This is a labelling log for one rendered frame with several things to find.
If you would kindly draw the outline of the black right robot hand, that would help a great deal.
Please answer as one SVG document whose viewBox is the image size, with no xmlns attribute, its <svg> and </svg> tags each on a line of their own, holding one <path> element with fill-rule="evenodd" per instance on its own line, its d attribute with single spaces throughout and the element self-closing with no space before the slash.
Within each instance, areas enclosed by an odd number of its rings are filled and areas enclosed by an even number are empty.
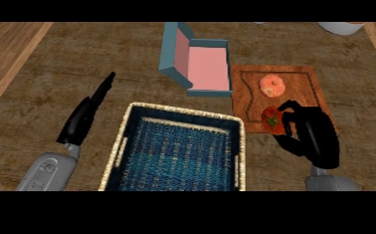
<svg viewBox="0 0 376 234">
<path fill-rule="evenodd" d="M 281 111 L 284 134 L 273 137 L 281 147 L 297 156 L 304 156 L 322 169 L 340 167 L 340 140 L 332 119 L 322 107 L 304 107 L 299 101 L 288 100 Z"/>
</svg>

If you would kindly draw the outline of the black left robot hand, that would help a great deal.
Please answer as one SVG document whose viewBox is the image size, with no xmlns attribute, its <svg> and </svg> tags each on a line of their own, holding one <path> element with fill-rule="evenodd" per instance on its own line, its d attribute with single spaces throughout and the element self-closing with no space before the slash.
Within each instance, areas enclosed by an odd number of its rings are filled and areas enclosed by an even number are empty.
<svg viewBox="0 0 376 234">
<path fill-rule="evenodd" d="M 83 144 L 94 125 L 97 111 L 104 102 L 108 91 L 113 88 L 116 75 L 116 72 L 110 73 L 95 94 L 91 97 L 86 97 L 76 107 L 57 139 L 60 143 L 74 145 Z"/>
</svg>

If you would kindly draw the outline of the brown wooden cutting board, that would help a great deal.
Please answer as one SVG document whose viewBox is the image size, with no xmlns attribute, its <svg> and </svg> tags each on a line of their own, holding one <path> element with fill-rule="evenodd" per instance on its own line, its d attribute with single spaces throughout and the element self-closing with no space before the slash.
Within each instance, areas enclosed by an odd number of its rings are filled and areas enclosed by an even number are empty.
<svg viewBox="0 0 376 234">
<path fill-rule="evenodd" d="M 266 133 L 263 111 L 288 100 L 304 107 L 321 107 L 331 115 L 327 98 L 312 66 L 234 65 L 232 109 L 248 133 Z"/>
</svg>

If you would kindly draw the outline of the pale grey round object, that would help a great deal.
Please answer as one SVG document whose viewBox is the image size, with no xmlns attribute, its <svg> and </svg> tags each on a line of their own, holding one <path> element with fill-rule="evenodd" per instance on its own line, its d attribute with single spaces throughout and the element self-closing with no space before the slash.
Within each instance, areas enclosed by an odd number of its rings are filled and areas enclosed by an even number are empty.
<svg viewBox="0 0 376 234">
<path fill-rule="evenodd" d="M 353 24 L 349 22 L 319 22 L 319 26 L 332 34 L 349 36 L 358 33 L 365 24 Z"/>
</svg>

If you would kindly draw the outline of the blue wicker basket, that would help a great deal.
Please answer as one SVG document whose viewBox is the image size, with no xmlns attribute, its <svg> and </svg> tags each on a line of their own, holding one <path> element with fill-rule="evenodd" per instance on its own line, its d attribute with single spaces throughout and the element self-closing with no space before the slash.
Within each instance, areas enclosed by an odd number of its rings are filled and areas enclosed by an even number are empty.
<svg viewBox="0 0 376 234">
<path fill-rule="evenodd" d="M 130 104 L 99 189 L 243 191 L 243 120 L 172 106 Z"/>
</svg>

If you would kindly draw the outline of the teal box with pink inside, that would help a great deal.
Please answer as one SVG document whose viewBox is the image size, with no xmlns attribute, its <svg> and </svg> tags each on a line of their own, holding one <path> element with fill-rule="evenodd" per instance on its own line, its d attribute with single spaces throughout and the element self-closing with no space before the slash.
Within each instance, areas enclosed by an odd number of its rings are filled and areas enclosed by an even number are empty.
<svg viewBox="0 0 376 234">
<path fill-rule="evenodd" d="M 232 97 L 228 48 L 225 39 L 198 39 L 185 22 L 166 23 L 160 71 L 191 97 Z"/>
</svg>

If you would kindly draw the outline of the red tomato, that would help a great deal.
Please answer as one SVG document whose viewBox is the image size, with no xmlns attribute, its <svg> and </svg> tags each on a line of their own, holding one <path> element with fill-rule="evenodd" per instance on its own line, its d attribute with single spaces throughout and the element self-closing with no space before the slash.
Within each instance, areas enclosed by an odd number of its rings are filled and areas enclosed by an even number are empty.
<svg viewBox="0 0 376 234">
<path fill-rule="evenodd" d="M 278 107 L 269 107 L 262 114 L 263 127 L 269 133 L 275 135 L 285 134 L 285 127 L 282 123 L 284 112 Z"/>
</svg>

